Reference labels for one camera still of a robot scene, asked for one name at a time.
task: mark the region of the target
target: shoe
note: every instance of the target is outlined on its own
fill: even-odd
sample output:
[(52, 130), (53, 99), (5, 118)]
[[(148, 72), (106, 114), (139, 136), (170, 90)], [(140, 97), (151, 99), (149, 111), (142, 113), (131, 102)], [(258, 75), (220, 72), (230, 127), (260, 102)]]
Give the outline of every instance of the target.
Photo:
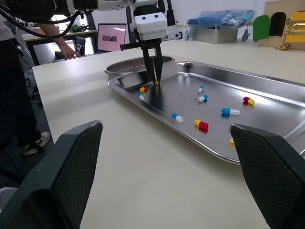
[[(41, 134), (41, 138), (37, 140), (35, 143), (40, 145), (41, 147), (44, 147), (50, 140), (50, 133), (49, 132), (43, 132)], [(23, 147), (23, 154), (28, 156), (37, 153), (38, 149), (35, 147), (27, 144)]]

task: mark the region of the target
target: black pants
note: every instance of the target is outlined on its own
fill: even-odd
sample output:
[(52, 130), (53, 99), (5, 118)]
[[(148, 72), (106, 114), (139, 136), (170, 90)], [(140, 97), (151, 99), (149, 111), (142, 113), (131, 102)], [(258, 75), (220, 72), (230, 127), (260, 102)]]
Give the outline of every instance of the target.
[(0, 41), (0, 148), (13, 134), (20, 146), (37, 141), (36, 124), (16, 47), (12, 40)]

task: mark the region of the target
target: metal tray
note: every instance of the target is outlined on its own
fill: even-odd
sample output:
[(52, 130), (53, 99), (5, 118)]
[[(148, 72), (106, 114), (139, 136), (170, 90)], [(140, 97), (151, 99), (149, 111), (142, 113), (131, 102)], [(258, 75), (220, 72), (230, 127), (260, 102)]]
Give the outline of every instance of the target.
[[(175, 59), (171, 56), (162, 56), (162, 58), (164, 64), (175, 62)], [(109, 65), (105, 69), (105, 73), (108, 74), (108, 77), (111, 80), (116, 76), (128, 75), (140, 70), (145, 70), (143, 57), (134, 58), (131, 60), (126, 60)]]
[[(148, 86), (145, 100), (139, 89)], [(203, 85), (204, 92), (197, 93)], [(248, 125), (280, 135), (299, 153), (305, 151), (305, 88), (303, 84), (253, 73), (226, 69), (203, 63), (177, 62), (163, 67), (160, 86), (150, 82), (146, 72), (119, 76), (109, 86), (122, 96), (191, 139), (213, 155), (239, 164), (236, 149), (229, 143), (232, 123)], [(207, 94), (208, 101), (196, 99)], [(255, 105), (243, 103), (248, 96)], [(223, 116), (224, 107), (238, 109), (239, 116)], [(179, 123), (171, 118), (177, 113)], [(194, 120), (209, 124), (207, 132), (199, 130)]]

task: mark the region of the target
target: person's hand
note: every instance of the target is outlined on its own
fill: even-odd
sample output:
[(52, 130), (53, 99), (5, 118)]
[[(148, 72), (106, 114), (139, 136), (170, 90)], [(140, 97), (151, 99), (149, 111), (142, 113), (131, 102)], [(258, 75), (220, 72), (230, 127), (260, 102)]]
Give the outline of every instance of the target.
[(74, 51), (72, 48), (70, 48), (66, 43), (62, 47), (60, 47), (61, 51), (65, 55), (65, 60), (69, 59), (71, 60), (72, 58), (75, 59), (76, 57), (81, 57), (81, 55)]

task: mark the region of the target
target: robotic arm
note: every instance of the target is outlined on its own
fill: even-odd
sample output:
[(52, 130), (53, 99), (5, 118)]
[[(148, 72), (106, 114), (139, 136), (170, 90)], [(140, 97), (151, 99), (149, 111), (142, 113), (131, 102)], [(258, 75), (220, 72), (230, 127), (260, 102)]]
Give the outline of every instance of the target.
[[(182, 38), (182, 33), (166, 35), (167, 26), (175, 25), (170, 0), (168, 0), (167, 18), (164, 15), (163, 0), (0, 0), (0, 14), (12, 23), (14, 22), (7, 14), (27, 22), (45, 24), (71, 21), (65, 32), (54, 36), (35, 34), (14, 23), (31, 34), (54, 39), (65, 35), (78, 15), (90, 13), (92, 10), (120, 10), (128, 6), (132, 7), (134, 15), (130, 28), (139, 42), (121, 45), (121, 50), (140, 47), (143, 51), (147, 73), (152, 82), (156, 83), (156, 80), (160, 82), (163, 67), (160, 44), (162, 41)], [(69, 18), (62, 21), (49, 21), (54, 14), (63, 14)], [(155, 49), (154, 58), (149, 56), (149, 49)]]

